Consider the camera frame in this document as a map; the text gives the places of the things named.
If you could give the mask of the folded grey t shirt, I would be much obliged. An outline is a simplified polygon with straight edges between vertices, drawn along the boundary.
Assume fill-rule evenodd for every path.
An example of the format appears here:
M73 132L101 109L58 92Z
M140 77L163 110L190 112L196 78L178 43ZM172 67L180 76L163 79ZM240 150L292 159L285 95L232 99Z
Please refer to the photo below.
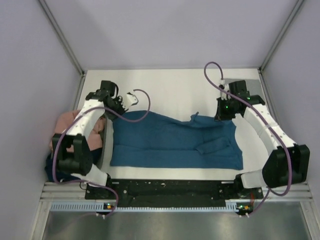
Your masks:
M239 82L244 80L246 83L246 88L250 92L251 95L259 95L263 97L263 90L261 83L258 79L243 79L243 78L225 78L225 84L228 85L229 89L231 89L231 84L233 82Z

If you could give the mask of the blue t shirt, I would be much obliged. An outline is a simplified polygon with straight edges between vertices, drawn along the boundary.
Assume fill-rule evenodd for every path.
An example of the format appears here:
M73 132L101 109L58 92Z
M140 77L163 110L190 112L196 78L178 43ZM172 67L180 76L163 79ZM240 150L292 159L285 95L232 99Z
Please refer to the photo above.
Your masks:
M113 122L113 167L244 168L243 153L235 138L236 126L231 120L216 121L195 113L189 121L180 121L144 110L123 116L143 119Z

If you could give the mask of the grey laundry bin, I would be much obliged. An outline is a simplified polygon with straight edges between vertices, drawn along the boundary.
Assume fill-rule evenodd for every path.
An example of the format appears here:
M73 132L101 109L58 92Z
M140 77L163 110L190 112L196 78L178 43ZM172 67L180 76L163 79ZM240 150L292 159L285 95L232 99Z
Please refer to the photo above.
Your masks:
M108 172L114 148L113 122L105 118L104 132L100 134L103 141L102 153L97 163L98 168L103 172Z

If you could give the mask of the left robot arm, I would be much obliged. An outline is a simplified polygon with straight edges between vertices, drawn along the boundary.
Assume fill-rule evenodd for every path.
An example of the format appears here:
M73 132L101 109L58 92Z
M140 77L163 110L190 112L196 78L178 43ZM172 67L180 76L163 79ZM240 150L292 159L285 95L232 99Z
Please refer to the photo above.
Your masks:
M89 92L84 104L73 122L62 133L52 137L53 163L52 178L58 182L57 172L76 174L78 178L92 186L102 198L109 198L114 191L108 183L108 174L101 171L95 164L89 147L89 137L96 122L103 115L110 120L123 115L139 100L132 93L118 95L116 83L103 80L100 88Z

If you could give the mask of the pink t shirt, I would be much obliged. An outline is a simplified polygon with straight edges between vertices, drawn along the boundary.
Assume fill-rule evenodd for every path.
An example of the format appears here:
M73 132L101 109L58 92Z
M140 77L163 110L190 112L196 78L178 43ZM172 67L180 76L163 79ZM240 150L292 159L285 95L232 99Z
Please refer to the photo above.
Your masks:
M102 115L102 110L88 109L73 110L61 114L54 129L53 135L67 140L68 137L83 136L90 151L103 147L103 139L100 133L104 131L106 118Z

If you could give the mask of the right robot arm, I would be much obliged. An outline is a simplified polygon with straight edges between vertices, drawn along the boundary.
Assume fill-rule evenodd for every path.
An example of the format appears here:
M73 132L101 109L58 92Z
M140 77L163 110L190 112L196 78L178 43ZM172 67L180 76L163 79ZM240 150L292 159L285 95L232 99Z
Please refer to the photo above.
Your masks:
M262 97L250 94L245 80L231 83L221 80L218 87L222 92L217 98L215 120L232 120L240 114L253 127L268 153L262 169L235 177L234 194L245 198L253 188L303 183L307 179L310 149L297 144L281 129Z

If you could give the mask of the aluminium frame rail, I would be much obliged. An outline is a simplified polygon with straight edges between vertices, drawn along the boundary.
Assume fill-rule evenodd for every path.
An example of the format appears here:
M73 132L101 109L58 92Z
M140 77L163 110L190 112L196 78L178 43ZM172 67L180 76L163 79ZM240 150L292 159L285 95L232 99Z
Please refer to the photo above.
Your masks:
M295 184L291 186L289 192L280 196L284 187L278 187L273 191L267 193L268 189L263 187L258 190L254 190L254 197L258 200L261 200L263 197L267 197L268 201L311 201L313 199L309 186L306 183ZM194 197L196 194L201 196L208 195L210 198L217 200L219 197L224 197L227 200L236 200L236 199L247 199L247 196L227 196L225 190L190 190L184 188L173 188L167 185L159 185L154 190L150 187L145 191L138 191L135 187L132 191L134 195L142 196L165 196L165 197ZM68 183L65 185L57 185L54 183L46 182L42 189L40 199L42 201L76 201L76 200L106 200L114 199L115 195L106 189L89 187L81 183Z

